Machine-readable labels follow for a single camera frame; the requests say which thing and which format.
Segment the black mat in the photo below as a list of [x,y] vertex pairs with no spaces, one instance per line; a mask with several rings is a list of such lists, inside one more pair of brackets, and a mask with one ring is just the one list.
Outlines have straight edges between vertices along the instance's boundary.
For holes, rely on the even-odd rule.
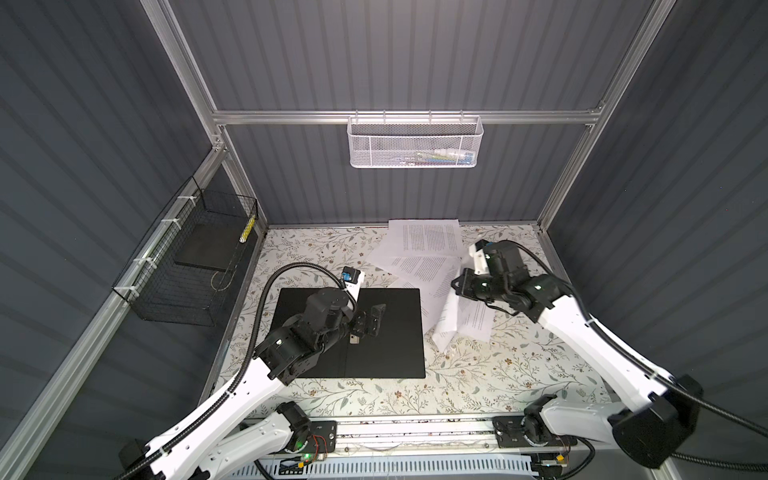
[[[317,288],[283,288],[277,299],[270,331],[282,326],[291,316],[302,313],[306,299]],[[305,379],[423,379],[424,339],[419,289],[364,288],[359,308],[386,303],[379,335],[364,338],[357,345],[349,337],[324,352],[317,365],[301,375]]]
[[226,272],[230,268],[232,254],[242,233],[243,229],[239,227],[199,223],[184,241],[174,262]]

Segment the floral tablecloth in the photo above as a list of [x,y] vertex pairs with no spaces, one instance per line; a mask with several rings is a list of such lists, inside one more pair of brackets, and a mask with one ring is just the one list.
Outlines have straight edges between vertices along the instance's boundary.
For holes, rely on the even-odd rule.
[[[461,229],[465,245],[479,237],[516,240],[544,258],[530,226]],[[270,230],[217,385],[231,378],[242,362],[261,290],[274,270],[296,261],[318,263],[332,272],[350,265],[366,272],[364,286],[388,286],[396,277],[366,262],[385,234],[385,227]],[[543,273],[533,260],[523,258],[531,275]],[[286,272],[270,291],[258,340],[269,331],[280,288],[327,282],[310,269]],[[425,338],[424,353],[425,379],[297,379],[254,415],[265,416],[286,400],[296,401],[310,416],[516,412],[542,393],[555,392],[568,399],[610,402],[600,376],[559,338],[523,315],[496,313],[490,343],[456,336],[440,353]]]

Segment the white wire basket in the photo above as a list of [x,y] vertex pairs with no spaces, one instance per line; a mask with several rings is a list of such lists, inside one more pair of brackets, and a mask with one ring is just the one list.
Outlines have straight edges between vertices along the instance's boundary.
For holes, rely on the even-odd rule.
[[346,132],[355,168],[471,168],[483,129],[476,116],[411,114],[350,117]]

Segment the black wire basket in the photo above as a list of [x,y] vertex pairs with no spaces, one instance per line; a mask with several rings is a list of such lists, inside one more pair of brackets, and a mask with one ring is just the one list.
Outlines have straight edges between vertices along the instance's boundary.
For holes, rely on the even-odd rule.
[[[256,219],[255,198],[198,188],[175,219],[159,220],[170,224],[150,256],[136,260],[141,245],[136,249],[124,268],[125,272],[133,262],[141,263],[132,285],[115,284],[113,290],[144,320],[202,326],[226,323],[258,241],[257,232],[252,231]],[[159,221],[147,232],[145,240]],[[229,258],[224,261],[225,266],[211,269],[180,262],[187,241],[200,228],[243,232],[218,242],[219,256]]]

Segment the wire mesh basket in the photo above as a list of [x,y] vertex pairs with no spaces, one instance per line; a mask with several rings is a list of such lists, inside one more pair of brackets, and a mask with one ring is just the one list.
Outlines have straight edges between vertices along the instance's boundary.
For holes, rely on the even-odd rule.
[[[169,221],[151,255],[132,256],[124,271],[132,262],[141,262],[132,285],[114,285],[114,291],[145,320],[203,326],[226,323],[258,240],[257,233],[250,231],[256,215],[257,203],[252,197],[198,189]],[[179,261],[184,246],[200,226],[214,233],[228,229],[249,234],[225,240],[222,254],[229,260],[224,261],[225,267],[212,270]]]
[[379,121],[350,117],[349,162],[356,168],[447,168],[477,164],[483,128],[480,117],[430,121]]

